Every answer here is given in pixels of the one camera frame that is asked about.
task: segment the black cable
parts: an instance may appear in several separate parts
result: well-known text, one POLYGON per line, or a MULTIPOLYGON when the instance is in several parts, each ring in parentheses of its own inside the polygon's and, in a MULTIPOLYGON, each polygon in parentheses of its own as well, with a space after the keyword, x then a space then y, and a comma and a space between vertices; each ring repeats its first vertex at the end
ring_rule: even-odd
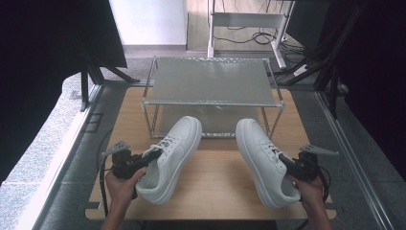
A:
POLYGON ((104 171, 105 171, 106 159, 107 159, 107 156, 105 156, 101 162, 101 168, 99 170, 99 182, 101 185, 101 198, 102 198, 102 205, 104 207, 104 215, 107 217, 107 215, 108 215, 107 194, 105 192, 105 187, 104 187, 104 171))
POLYGON ((113 128, 111 128, 106 134, 101 139, 101 142, 99 143, 98 150, 96 151, 96 169, 99 168, 99 154, 101 154, 101 148, 102 148, 102 143, 104 140, 107 138, 107 136, 113 131, 113 128))
POLYGON ((105 171, 105 161, 107 157, 105 156, 103 160, 101 161, 101 165, 99 166, 99 154, 101 154, 101 148, 102 148, 102 143, 104 140, 107 138, 107 136, 113 131, 113 128, 111 128, 107 133, 104 134, 104 136, 101 139, 101 142, 99 143, 98 150, 96 152, 96 169, 99 169, 99 182, 101 185, 101 198, 102 198, 102 204, 104 207, 104 214, 107 217, 108 214, 108 207, 107 207, 107 196, 105 192, 105 187, 104 187, 104 171, 105 171))

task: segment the shoe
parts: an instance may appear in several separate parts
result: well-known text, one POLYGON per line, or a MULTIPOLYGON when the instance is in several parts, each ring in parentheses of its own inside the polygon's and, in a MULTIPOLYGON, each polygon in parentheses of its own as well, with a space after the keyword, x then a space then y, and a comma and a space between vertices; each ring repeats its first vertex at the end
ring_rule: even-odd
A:
POLYGON ((238 121, 236 138, 239 151, 254 175, 261 203, 276 209, 301 199, 298 189, 284 178, 286 166, 279 159, 284 154, 268 139, 254 119, 238 121))
POLYGON ((193 156, 202 137, 202 125, 196 118, 185 116, 157 145, 143 152, 143 157, 161 150, 162 154, 149 163, 147 173, 136 184, 137 194, 155 203, 166 203, 172 196, 179 173, 193 156))

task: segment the floor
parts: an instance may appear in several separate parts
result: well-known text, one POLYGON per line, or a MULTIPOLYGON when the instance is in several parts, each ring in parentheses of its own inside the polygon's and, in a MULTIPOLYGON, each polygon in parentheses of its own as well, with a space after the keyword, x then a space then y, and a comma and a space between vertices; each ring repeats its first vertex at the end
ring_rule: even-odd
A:
MULTIPOLYGON (((270 58, 273 70, 278 71, 271 53, 247 50, 222 51, 216 55, 270 58)), ((203 51, 186 51, 179 47, 125 46, 128 69, 123 71, 144 80, 153 56, 206 55, 203 51)), ((300 58, 291 57, 288 67, 295 65, 295 60, 300 58)), ((100 87, 89 85, 93 89, 92 106, 85 113, 78 112, 79 75, 65 82, 49 120, 0 187, 1 229, 100 229, 102 226, 102 221, 90 220, 84 214, 89 208, 87 201, 99 170, 99 154, 107 147, 125 90, 142 87, 145 83, 129 84, 105 69, 102 72, 106 84, 100 87)), ((294 78, 293 75, 281 76, 279 80, 290 78, 294 78)), ((337 210, 337 218, 332 220, 334 228, 405 228, 405 182, 352 115, 344 97, 337 100, 338 118, 330 116, 326 109, 326 93, 314 92, 311 88, 315 78, 317 74, 286 88, 291 91, 310 143, 340 152, 336 158, 320 157, 320 164, 328 169, 332 180, 330 195, 337 210)), ((147 223, 147 229, 295 229, 302 222, 289 219, 276 222, 152 221, 147 223)), ((125 229, 140 229, 140 222, 126 222, 125 229)))

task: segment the controller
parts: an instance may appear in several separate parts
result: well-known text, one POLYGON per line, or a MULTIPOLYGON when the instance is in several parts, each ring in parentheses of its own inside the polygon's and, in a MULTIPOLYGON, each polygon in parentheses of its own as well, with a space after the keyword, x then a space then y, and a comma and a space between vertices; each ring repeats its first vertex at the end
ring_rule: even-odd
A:
POLYGON ((319 175, 317 155, 307 151, 299 152, 299 159, 291 159, 285 154, 280 154, 279 159, 286 166, 286 173, 300 180, 312 181, 319 175))
MULTIPOLYGON (((161 149, 156 149, 145 157, 142 154, 131 155, 131 150, 128 148, 129 145, 126 142, 120 141, 112 149, 103 154, 105 156, 112 155, 113 166, 111 170, 120 179, 131 178, 135 172, 143 167, 147 167, 151 161, 158 159, 162 154, 161 149)), ((134 188, 131 198, 135 199, 137 196, 137 191, 134 188)))

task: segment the wooden board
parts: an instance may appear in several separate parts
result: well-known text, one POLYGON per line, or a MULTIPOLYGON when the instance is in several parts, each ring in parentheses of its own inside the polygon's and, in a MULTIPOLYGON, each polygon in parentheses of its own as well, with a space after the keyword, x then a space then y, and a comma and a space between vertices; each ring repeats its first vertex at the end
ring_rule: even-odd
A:
MULTIPOLYGON (((129 88, 125 94, 116 125, 108 147, 126 141, 132 153, 141 153, 157 144, 160 139, 150 138, 141 99, 144 88, 129 88)), ((308 144, 293 99, 287 90, 281 90, 286 104, 272 138, 273 143, 291 157, 297 158, 299 147, 308 144)), ((266 109, 268 116, 277 113, 266 109)), ((107 159, 106 168, 111 166, 107 159)), ((89 202, 98 203, 98 209, 87 209, 89 219, 104 219, 102 193, 99 179, 89 202)), ((335 210, 327 210, 333 219, 335 210)), ((236 139, 202 139, 200 145, 185 165, 168 203, 152 204, 140 196, 133 200, 126 219, 306 219, 300 202, 281 209, 270 210, 259 200, 253 176, 242 159, 236 139)))

